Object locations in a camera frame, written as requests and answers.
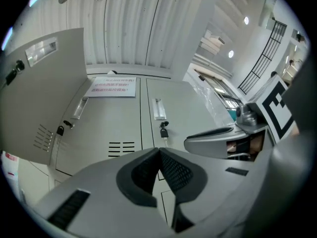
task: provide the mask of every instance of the cabinet door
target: cabinet door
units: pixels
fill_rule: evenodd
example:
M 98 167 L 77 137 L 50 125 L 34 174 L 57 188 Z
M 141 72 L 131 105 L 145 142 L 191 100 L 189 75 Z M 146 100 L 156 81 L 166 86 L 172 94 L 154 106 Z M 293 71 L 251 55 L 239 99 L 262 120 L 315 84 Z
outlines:
M 45 46 L 52 39 L 55 42 Z M 45 49 L 52 52 L 30 67 L 26 49 L 33 45 L 38 48 L 33 60 Z M 56 32 L 16 49 L 3 58 L 2 76 L 15 68 L 17 60 L 22 60 L 24 70 L 0 90 L 0 149 L 48 165 L 62 116 L 87 79 L 83 28 Z
M 80 119 L 72 119 L 92 80 L 81 87 L 63 118 L 74 123 L 74 127 L 65 127 L 56 169 L 69 175 L 90 164 L 142 150 L 140 79 L 137 78 L 135 97 L 89 98 Z
M 50 190 L 49 176 L 23 159 L 19 159 L 18 180 L 26 204 L 32 208 Z
M 151 123 L 155 147 L 166 147 L 160 136 L 160 123 L 155 120 L 153 99 L 161 100 L 169 125 L 167 146 L 186 151 L 185 139 L 193 134 L 216 128 L 216 124 L 188 82 L 147 79 Z

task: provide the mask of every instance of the open cabinet door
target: open cabinet door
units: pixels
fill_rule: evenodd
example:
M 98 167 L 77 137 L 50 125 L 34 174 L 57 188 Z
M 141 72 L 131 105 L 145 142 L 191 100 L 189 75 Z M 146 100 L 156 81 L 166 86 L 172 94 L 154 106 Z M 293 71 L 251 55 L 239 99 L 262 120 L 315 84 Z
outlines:
M 29 161 L 50 163 L 63 114 L 87 79 L 83 33 L 78 28 L 49 34 L 2 59 L 2 73 L 15 68 L 17 60 L 23 61 L 25 69 L 0 90 L 0 149 Z M 33 45 L 40 48 L 30 58 Z M 42 57 L 41 52 L 49 54 Z

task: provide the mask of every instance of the corrugated ceiling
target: corrugated ceiling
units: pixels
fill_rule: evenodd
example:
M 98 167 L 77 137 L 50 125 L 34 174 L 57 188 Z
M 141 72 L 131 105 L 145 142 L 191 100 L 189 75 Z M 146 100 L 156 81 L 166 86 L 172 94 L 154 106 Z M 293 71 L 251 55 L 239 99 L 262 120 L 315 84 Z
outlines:
M 170 69 L 200 0 L 39 0 L 16 23 L 8 51 L 56 31 L 84 27 L 86 65 Z

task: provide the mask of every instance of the ceiling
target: ceiling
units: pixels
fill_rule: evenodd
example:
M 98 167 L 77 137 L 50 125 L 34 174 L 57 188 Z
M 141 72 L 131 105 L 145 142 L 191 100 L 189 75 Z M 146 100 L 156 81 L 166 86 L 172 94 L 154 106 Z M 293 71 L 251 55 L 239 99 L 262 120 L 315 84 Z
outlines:
M 84 27 L 86 66 L 129 64 L 169 71 L 176 66 L 175 60 L 181 60 L 178 54 L 190 38 L 194 40 L 189 44 L 193 50 L 187 52 L 193 57 L 214 2 L 67 0 L 59 4 L 58 0 L 38 0 L 17 20 L 6 52 L 56 31 Z M 201 24 L 195 25 L 201 12 L 205 12 Z M 191 58 L 187 65 L 183 63 L 184 73 L 190 61 Z
M 206 30 L 219 36 L 225 44 L 217 54 L 211 54 L 201 47 L 198 47 L 196 53 L 233 73 L 234 64 L 244 54 L 253 30 L 259 25 L 264 2 L 265 0 L 217 0 Z M 249 18 L 248 25 L 243 22 L 246 16 Z M 231 50 L 234 51 L 234 56 L 229 58 L 228 53 Z

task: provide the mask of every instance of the metal panel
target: metal panel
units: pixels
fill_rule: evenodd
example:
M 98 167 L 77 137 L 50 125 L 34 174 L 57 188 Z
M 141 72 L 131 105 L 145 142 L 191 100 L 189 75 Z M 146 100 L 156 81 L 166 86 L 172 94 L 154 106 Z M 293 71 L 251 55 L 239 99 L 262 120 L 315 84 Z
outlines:
M 50 190 L 49 176 L 23 159 L 19 159 L 18 180 L 19 189 L 23 190 L 23 198 L 31 208 Z
M 200 32 L 200 28 L 193 27 L 196 21 L 200 22 L 196 15 L 210 17 L 199 9 L 200 4 L 206 3 L 211 8 L 214 2 L 67 0 L 59 4 L 58 0 L 38 0 L 31 8 L 25 9 L 23 26 L 14 26 L 15 36 L 8 50 L 45 34 L 83 27 L 86 65 L 125 63 L 170 69 L 173 62 L 183 60 L 175 59 L 177 52 L 184 53 L 182 43 L 192 36 L 192 32 Z M 189 44 L 196 50 L 193 41 Z
M 58 0 L 41 0 L 35 6 L 39 7 L 39 22 L 42 35 L 66 30 L 66 4 L 59 4 Z
M 58 50 L 30 68 L 25 50 L 52 37 L 57 38 Z M 74 29 L 36 39 L 4 59 L 0 70 L 6 73 L 18 59 L 25 69 L 0 91 L 0 131 L 5 131 L 0 136 L 1 149 L 50 164 L 53 134 L 69 102 L 87 79 L 83 56 L 83 29 Z
M 149 100 L 159 98 L 164 103 L 166 127 L 169 138 L 167 146 L 185 151 L 184 140 L 187 136 L 216 128 L 203 101 L 188 82 L 172 82 L 147 79 Z M 150 103 L 151 123 L 155 147 L 166 147 L 160 137 L 161 120 L 155 120 L 153 106 Z
M 142 150 L 140 79 L 136 97 L 89 98 L 80 119 L 71 119 L 91 83 L 92 79 L 87 80 L 80 88 L 63 117 L 75 126 L 65 128 L 56 169 L 69 175 L 90 164 Z
M 106 62 L 104 43 L 104 18 L 106 0 L 68 0 L 67 28 L 84 27 L 84 51 L 86 64 Z

